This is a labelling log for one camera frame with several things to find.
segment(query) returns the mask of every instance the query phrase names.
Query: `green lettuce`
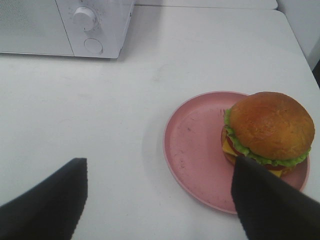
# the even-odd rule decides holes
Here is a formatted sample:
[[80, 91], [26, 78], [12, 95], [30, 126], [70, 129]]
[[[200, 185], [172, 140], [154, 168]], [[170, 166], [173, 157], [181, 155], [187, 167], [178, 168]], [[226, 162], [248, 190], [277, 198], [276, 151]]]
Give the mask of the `green lettuce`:
[[286, 160], [276, 160], [276, 159], [268, 159], [260, 155], [256, 155], [253, 152], [250, 151], [248, 147], [243, 146], [239, 140], [235, 136], [235, 131], [229, 127], [229, 122], [230, 122], [230, 111], [231, 109], [226, 109], [224, 112], [224, 124], [225, 124], [225, 129], [227, 131], [227, 136], [230, 138], [230, 140], [233, 143], [233, 147], [239, 152], [242, 153], [243, 155], [255, 159], [257, 163], [261, 165], [266, 165], [266, 164], [271, 164], [272, 166], [285, 166], [285, 167], [293, 167], [301, 162], [303, 162], [306, 157], [308, 156], [311, 147], [302, 155], [296, 158], [291, 158], [291, 159], [286, 159]]

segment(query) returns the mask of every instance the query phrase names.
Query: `microwave dial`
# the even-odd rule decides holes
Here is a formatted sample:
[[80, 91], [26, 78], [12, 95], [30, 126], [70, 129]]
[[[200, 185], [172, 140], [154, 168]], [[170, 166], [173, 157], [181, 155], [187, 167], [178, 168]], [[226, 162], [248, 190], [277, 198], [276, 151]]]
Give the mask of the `microwave dial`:
[[85, 32], [92, 30], [99, 24], [98, 18], [94, 11], [85, 6], [78, 7], [75, 10], [72, 20], [73, 23], [80, 26]]

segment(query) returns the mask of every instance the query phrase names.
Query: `microwave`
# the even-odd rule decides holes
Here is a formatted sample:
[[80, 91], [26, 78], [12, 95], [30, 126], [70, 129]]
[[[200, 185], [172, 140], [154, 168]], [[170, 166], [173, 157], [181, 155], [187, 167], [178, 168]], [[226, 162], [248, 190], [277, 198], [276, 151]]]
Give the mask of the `microwave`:
[[0, 53], [117, 58], [135, 0], [0, 0]]

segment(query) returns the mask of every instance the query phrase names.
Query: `cheese slice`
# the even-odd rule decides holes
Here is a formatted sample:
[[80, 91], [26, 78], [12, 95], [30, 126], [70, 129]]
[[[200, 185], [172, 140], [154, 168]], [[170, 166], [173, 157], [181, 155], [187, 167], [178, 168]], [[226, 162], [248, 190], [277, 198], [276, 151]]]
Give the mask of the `cheese slice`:
[[[226, 154], [230, 154], [230, 155], [235, 156], [235, 157], [238, 156], [236, 154], [236, 152], [231, 148], [231, 146], [229, 145], [227, 140], [225, 140], [223, 145], [222, 145], [222, 151], [224, 151]], [[282, 174], [282, 170], [269, 170], [269, 172], [271, 172], [272, 174], [276, 175], [277, 177], [280, 177], [281, 174]]]
[[235, 153], [235, 151], [230, 147], [229, 143], [227, 140], [224, 141], [223, 145], [222, 145], [222, 150], [226, 153], [226, 154], [230, 154], [232, 156], [237, 157], [238, 154]]

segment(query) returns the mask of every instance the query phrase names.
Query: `white table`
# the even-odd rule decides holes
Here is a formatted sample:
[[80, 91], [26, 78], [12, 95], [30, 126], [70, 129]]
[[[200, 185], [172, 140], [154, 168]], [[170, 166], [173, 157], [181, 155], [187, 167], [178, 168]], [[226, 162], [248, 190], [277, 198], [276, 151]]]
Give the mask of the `white table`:
[[276, 9], [277, 0], [136, 0], [136, 5], [231, 8], [231, 9]]
[[[0, 204], [87, 157], [74, 240], [246, 239], [237, 216], [194, 200], [165, 162], [165, 124], [195, 95], [283, 92], [320, 126], [318, 86], [274, 10], [140, 6], [118, 60], [0, 55], [0, 72]], [[319, 144], [304, 190], [318, 201]]]

